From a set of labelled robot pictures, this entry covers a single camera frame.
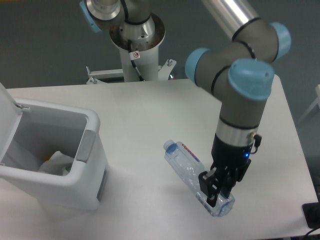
bottle label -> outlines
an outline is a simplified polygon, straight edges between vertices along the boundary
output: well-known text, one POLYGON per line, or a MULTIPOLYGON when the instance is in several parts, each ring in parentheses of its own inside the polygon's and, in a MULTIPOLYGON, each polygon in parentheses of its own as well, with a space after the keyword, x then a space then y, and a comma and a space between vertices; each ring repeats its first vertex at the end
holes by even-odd
POLYGON ((185 150, 187 150, 187 152, 188 152, 197 162, 200 163, 200 160, 196 157, 196 155, 193 154, 192 151, 189 150, 189 148, 187 148, 186 145, 184 145, 184 144, 182 143, 182 146, 184 147, 185 150))

light blue joint cap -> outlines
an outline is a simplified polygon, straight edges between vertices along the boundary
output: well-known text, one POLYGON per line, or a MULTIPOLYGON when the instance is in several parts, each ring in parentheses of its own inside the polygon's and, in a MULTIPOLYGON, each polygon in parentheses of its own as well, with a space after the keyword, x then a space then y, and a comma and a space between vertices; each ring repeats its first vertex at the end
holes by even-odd
POLYGON ((199 59, 205 52, 209 50, 210 50, 209 48, 198 48, 188 56, 185 62, 185 67, 184 67, 185 75, 190 80, 192 80, 195 84, 197 84, 195 74, 196 74, 196 67, 199 62, 199 59))
POLYGON ((291 36, 289 30, 285 25, 279 22, 270 23, 270 25, 275 29, 278 36, 278 54, 276 60, 286 55, 291 47, 291 36))
POLYGON ((228 71, 228 80, 239 94, 253 101, 267 100, 271 94, 274 69, 268 63, 252 58, 234 61, 228 71))
POLYGON ((84 14, 84 17, 86 19, 86 21, 88 22, 91 30, 94 33, 99 33, 101 32, 101 29, 97 26, 97 24, 95 23, 95 21, 92 19, 92 17, 90 16, 90 13, 88 12, 86 5, 85 5, 85 0, 80 2, 80 8, 84 14))

bolt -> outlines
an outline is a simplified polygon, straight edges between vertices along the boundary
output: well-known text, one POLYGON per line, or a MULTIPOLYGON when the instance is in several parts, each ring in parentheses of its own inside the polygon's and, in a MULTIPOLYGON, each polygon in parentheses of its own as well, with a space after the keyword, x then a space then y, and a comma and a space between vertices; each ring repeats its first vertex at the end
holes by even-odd
POLYGON ((172 59, 168 60, 168 67, 171 67, 172 62, 173 62, 172 59))

trash bin lid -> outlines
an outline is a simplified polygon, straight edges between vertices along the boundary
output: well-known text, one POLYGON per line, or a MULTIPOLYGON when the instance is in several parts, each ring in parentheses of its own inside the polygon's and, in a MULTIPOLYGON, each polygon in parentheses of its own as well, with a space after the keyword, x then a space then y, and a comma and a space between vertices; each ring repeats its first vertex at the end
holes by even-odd
POLYGON ((0 83, 0 162, 15 135, 22 109, 0 83))

metal bracket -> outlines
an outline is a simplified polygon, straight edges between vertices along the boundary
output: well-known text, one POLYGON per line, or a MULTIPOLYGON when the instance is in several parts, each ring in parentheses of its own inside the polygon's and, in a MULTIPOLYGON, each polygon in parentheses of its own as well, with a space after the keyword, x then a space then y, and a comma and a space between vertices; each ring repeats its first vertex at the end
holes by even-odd
MULTIPOLYGON (((174 77, 172 76, 172 70, 176 64, 177 61, 168 59, 163 66, 158 66, 158 80, 164 81, 173 79, 174 77)), ((124 71, 122 69, 90 71, 89 67, 86 66, 86 71, 89 77, 89 80, 86 82, 86 84, 105 84, 106 82, 100 81, 99 79, 108 81, 108 79, 123 78, 124 76, 124 71)))
POLYGON ((317 94, 317 98, 310 104, 310 106, 301 115, 301 117, 298 120, 298 124, 301 124, 314 108, 316 108, 317 106, 320 108, 320 85, 316 86, 315 91, 317 94))
POLYGON ((177 61, 173 59, 168 59, 158 72, 158 80, 166 81, 173 79, 174 76, 172 75, 172 70, 174 69, 176 64, 177 61))

